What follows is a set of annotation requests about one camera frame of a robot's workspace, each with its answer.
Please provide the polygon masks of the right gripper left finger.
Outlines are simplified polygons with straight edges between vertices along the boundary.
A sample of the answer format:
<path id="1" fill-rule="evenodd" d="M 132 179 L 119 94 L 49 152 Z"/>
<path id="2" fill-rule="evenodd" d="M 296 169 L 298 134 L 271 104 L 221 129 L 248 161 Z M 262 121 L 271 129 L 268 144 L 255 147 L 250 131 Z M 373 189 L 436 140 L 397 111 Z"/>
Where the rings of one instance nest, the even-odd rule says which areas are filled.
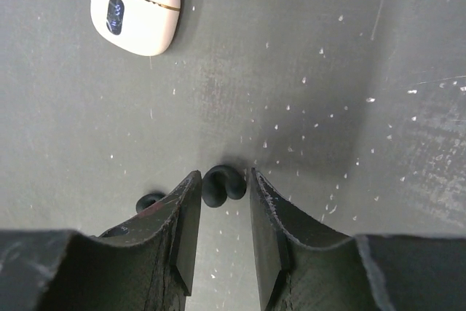
<path id="1" fill-rule="evenodd" d="M 202 177 L 99 236 L 1 231 L 3 310 L 183 310 L 192 293 Z"/>

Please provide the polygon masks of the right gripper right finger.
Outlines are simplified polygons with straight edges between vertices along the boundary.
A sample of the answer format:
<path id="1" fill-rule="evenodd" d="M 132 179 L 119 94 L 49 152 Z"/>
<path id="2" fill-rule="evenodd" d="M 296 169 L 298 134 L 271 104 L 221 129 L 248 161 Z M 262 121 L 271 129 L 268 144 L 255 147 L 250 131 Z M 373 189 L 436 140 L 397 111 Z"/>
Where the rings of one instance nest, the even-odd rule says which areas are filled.
<path id="1" fill-rule="evenodd" d="M 465 239 L 338 232 L 250 175 L 262 310 L 463 310 Z"/>

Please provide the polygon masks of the cream earbud charging case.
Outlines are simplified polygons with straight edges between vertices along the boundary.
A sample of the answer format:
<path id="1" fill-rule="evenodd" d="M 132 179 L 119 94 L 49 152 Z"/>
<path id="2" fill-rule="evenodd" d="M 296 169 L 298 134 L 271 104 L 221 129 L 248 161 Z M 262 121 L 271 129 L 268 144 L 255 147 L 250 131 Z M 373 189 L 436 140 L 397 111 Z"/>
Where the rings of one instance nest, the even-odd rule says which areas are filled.
<path id="1" fill-rule="evenodd" d="M 90 0 L 95 30 L 112 44 L 145 57 L 167 50 L 180 11 L 181 0 Z"/>

